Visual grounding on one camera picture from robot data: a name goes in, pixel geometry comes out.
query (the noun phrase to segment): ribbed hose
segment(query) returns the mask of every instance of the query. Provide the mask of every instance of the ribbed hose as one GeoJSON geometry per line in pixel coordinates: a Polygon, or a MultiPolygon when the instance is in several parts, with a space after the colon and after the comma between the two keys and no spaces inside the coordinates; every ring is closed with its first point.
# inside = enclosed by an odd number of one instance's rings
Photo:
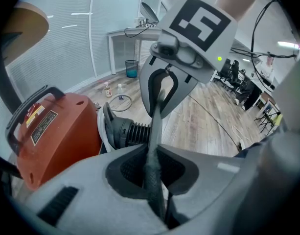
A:
{"type": "Polygon", "coordinates": [[[132,124],[128,134],[128,145],[131,146],[140,143],[149,143],[150,131],[150,125],[140,125],[140,123],[132,124]]]}

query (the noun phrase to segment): blue trash can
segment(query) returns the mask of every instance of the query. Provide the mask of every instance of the blue trash can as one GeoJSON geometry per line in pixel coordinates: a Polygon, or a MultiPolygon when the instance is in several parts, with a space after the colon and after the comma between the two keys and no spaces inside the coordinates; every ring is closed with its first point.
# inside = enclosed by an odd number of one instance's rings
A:
{"type": "Polygon", "coordinates": [[[127,77],[131,77],[131,78],[137,77],[139,61],[126,60],[125,64],[126,64],[127,77]]]}

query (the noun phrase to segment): small bottle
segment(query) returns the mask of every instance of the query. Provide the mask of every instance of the small bottle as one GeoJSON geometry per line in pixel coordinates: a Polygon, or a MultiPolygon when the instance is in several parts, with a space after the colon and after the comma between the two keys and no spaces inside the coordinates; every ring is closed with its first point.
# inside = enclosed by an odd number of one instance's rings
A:
{"type": "Polygon", "coordinates": [[[105,91],[106,97],[111,97],[112,96],[112,90],[111,90],[111,87],[109,87],[108,82],[104,83],[104,91],[105,91]]]}
{"type": "MultiPolygon", "coordinates": [[[[117,94],[123,94],[123,89],[122,89],[122,86],[121,84],[118,85],[118,88],[117,88],[117,94]]],[[[119,100],[124,100],[124,96],[118,96],[119,100]]]]}

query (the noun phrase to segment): office chair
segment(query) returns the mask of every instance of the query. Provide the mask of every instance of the office chair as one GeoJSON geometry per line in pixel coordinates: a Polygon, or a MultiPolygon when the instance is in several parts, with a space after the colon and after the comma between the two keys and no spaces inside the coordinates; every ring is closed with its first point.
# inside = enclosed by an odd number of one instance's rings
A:
{"type": "Polygon", "coordinates": [[[232,88],[228,88],[228,90],[231,90],[234,93],[237,93],[237,90],[239,89],[241,85],[240,79],[238,79],[239,74],[239,62],[235,60],[231,66],[231,73],[232,77],[229,80],[229,83],[232,85],[232,88]]]}
{"type": "Polygon", "coordinates": [[[225,64],[220,72],[218,72],[219,78],[214,78],[213,81],[220,81],[224,87],[226,87],[226,80],[229,80],[231,78],[231,64],[230,59],[226,59],[225,64]]]}

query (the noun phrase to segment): vacuum cleaner handle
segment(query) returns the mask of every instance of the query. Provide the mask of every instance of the vacuum cleaner handle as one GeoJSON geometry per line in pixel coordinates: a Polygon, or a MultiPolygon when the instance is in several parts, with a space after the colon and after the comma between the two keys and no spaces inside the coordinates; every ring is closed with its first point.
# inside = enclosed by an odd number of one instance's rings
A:
{"type": "Polygon", "coordinates": [[[5,135],[6,135],[6,140],[11,146],[12,150],[18,155],[18,148],[19,148],[19,141],[17,138],[14,136],[14,131],[17,127],[17,125],[20,123],[22,124],[24,121],[24,117],[27,114],[27,111],[29,108],[37,102],[39,99],[44,97],[46,94],[51,93],[56,100],[59,100],[60,98],[64,97],[65,94],[59,90],[58,88],[51,86],[49,87],[48,85],[43,86],[41,89],[37,90],[34,94],[32,94],[25,102],[23,102],[20,107],[14,112],[12,118],[10,119],[5,135]]]}

